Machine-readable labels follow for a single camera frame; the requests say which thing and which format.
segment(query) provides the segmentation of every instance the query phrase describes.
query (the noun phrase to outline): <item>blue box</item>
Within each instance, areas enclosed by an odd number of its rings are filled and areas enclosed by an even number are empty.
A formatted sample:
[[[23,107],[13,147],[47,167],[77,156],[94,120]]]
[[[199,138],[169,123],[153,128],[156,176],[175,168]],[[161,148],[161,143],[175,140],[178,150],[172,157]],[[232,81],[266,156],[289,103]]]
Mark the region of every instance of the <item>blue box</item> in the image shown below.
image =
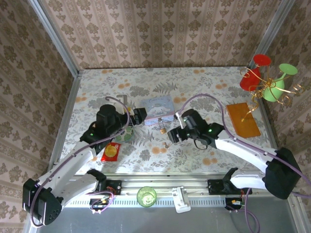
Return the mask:
[[[159,118],[164,121],[174,120],[175,111],[171,96],[142,100],[141,105],[147,112],[147,117],[144,121],[145,125],[157,124]]]

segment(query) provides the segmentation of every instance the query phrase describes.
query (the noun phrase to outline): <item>white plastic bracket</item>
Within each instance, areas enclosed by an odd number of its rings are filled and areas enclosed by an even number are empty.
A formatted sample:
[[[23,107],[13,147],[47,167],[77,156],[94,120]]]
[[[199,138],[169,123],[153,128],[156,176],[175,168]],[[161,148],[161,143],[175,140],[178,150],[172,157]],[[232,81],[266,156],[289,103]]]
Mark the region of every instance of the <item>white plastic bracket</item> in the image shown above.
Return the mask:
[[[96,178],[90,174],[85,174],[80,179],[67,184],[60,193],[60,197],[64,198],[62,201],[63,208],[74,199],[86,193],[93,192],[97,184],[98,181]]]
[[[186,124],[185,124],[185,122],[184,122],[184,119],[181,117],[181,115],[180,115],[178,112],[176,112],[175,115],[176,115],[176,117],[177,117],[177,119],[178,119],[178,121],[179,121],[180,127],[181,127],[182,129],[185,128]]]
[[[181,186],[172,188],[173,201],[178,214],[191,210],[187,190]]]

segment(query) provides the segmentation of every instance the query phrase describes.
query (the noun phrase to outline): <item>cable connector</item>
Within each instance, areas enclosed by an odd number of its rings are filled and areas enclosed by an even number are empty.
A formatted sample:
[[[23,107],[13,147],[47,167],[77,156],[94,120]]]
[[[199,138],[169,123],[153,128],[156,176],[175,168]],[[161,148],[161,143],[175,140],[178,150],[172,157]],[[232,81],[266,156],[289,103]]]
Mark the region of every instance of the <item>cable connector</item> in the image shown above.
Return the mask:
[[[185,128],[186,124],[184,122],[184,119],[181,117],[181,115],[179,115],[178,112],[175,113],[175,116],[177,117],[178,121],[179,121],[179,124],[180,124],[180,127],[183,129]]]
[[[238,200],[238,201],[233,200],[233,201],[232,201],[232,204],[233,204],[233,205],[245,206],[245,203],[244,203],[243,201],[239,201],[239,200]]]

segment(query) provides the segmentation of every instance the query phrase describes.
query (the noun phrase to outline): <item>gray floor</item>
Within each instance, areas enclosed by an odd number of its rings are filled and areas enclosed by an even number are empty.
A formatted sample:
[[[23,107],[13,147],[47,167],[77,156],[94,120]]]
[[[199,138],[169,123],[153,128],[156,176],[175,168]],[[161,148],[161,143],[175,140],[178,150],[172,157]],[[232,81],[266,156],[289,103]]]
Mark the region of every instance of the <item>gray floor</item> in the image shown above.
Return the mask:
[[[295,233],[288,202],[250,198],[249,210],[259,219],[261,233]],[[244,213],[224,208],[192,208],[177,214],[174,208],[110,208],[93,215],[87,208],[65,208],[40,233],[248,233]]]

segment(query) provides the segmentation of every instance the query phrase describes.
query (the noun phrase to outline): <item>yellow label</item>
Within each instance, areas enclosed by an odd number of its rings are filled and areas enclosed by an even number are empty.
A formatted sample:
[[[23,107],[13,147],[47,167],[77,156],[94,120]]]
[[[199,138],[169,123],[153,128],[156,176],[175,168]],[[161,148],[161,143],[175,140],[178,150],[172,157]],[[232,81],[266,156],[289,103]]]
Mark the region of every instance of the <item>yellow label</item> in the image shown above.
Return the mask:
[[[105,149],[105,155],[107,156],[107,157],[114,157],[114,156],[116,156],[116,154],[117,154],[117,149],[114,147],[114,146],[112,146],[112,145],[108,145],[107,147],[106,147],[106,149]]]

